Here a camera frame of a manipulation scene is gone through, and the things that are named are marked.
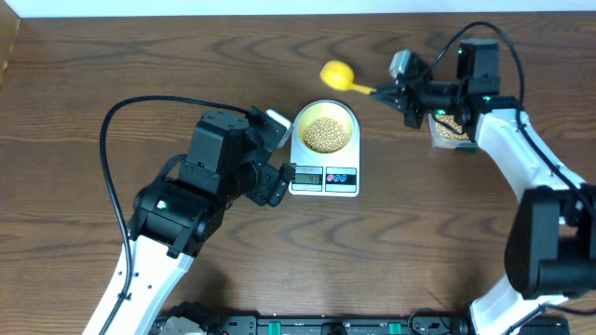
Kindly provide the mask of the yellow measuring scoop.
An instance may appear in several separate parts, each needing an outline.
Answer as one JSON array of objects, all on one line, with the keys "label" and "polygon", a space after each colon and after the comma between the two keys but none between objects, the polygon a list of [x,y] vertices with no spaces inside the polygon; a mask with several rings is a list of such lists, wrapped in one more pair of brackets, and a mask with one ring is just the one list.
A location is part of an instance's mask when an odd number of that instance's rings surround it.
[{"label": "yellow measuring scoop", "polygon": [[376,89],[356,84],[352,68],[340,60],[330,60],[322,68],[320,79],[327,86],[338,91],[356,91],[365,95],[373,94]]}]

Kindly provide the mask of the yellow plastic bowl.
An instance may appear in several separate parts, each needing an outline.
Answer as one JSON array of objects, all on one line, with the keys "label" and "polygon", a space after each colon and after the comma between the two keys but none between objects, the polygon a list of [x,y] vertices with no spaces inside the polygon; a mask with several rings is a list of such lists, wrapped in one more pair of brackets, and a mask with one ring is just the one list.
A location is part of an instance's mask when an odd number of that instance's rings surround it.
[{"label": "yellow plastic bowl", "polygon": [[321,117],[331,117],[339,121],[349,136],[348,143],[341,150],[332,154],[338,154],[342,151],[345,151],[350,145],[356,142],[359,136],[359,126],[357,125],[357,119],[353,112],[346,105],[339,101],[317,100],[305,106],[294,121],[294,125],[296,126],[294,134],[297,136],[297,141],[308,151],[319,154],[312,151],[305,145],[304,133],[306,127],[311,122]]}]

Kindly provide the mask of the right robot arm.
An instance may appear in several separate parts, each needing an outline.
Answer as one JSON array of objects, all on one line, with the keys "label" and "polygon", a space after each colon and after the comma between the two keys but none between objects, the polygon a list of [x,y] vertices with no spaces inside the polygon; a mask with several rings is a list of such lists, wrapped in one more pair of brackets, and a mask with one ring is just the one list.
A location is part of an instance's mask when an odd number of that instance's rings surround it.
[{"label": "right robot arm", "polygon": [[530,124],[522,101],[502,96],[495,40],[468,39],[456,82],[436,81],[408,49],[390,64],[393,83],[372,96],[403,113],[407,127],[449,114],[496,163],[518,198],[505,275],[468,307],[464,334],[513,334],[546,309],[595,288],[595,188],[566,167]]}]

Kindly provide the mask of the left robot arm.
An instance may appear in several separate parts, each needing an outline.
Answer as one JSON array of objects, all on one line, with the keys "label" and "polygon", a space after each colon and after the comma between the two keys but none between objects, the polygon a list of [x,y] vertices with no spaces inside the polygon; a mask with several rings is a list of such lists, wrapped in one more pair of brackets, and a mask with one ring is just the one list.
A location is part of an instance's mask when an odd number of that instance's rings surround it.
[{"label": "left robot arm", "polygon": [[170,158],[134,200],[128,242],[85,332],[146,334],[224,213],[241,196],[276,207],[295,170],[269,165],[292,132],[274,110],[206,111],[187,154]]}]

